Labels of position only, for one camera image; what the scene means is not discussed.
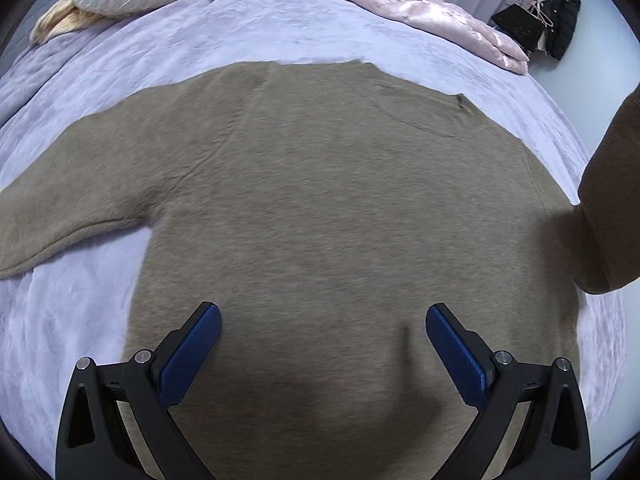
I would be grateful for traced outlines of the black handbag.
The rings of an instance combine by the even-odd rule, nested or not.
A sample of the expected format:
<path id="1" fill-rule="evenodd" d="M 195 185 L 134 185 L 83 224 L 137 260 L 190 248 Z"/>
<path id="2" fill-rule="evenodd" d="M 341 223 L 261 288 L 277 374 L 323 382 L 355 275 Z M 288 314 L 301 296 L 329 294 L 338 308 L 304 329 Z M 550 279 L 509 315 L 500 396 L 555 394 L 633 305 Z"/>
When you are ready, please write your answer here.
<path id="1" fill-rule="evenodd" d="M 526 51 L 537 49 L 538 41 L 546 29 L 543 21 L 516 3 L 494 14 L 491 21 Z"/>

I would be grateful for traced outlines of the black hanging jacket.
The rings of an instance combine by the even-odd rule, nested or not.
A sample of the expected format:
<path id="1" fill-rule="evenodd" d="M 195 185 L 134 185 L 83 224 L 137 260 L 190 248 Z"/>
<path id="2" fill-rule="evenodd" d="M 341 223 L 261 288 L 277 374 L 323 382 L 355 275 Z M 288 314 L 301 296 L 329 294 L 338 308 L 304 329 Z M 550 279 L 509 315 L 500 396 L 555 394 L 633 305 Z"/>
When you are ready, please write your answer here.
<path id="1" fill-rule="evenodd" d="M 544 32 L 544 53 L 561 61 L 573 39 L 582 2 L 580 0 L 544 0 L 542 13 L 550 27 Z"/>

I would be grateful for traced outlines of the pink satin puffer jacket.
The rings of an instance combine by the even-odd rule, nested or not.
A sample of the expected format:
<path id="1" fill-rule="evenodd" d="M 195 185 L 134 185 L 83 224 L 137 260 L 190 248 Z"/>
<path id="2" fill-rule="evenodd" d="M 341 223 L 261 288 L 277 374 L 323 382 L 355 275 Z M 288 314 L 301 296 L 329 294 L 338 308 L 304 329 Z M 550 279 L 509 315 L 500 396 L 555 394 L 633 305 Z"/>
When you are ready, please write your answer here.
<path id="1" fill-rule="evenodd" d="M 479 58 L 525 75 L 529 57 L 509 36 L 445 0 L 347 0 L 373 14 L 446 39 Z"/>

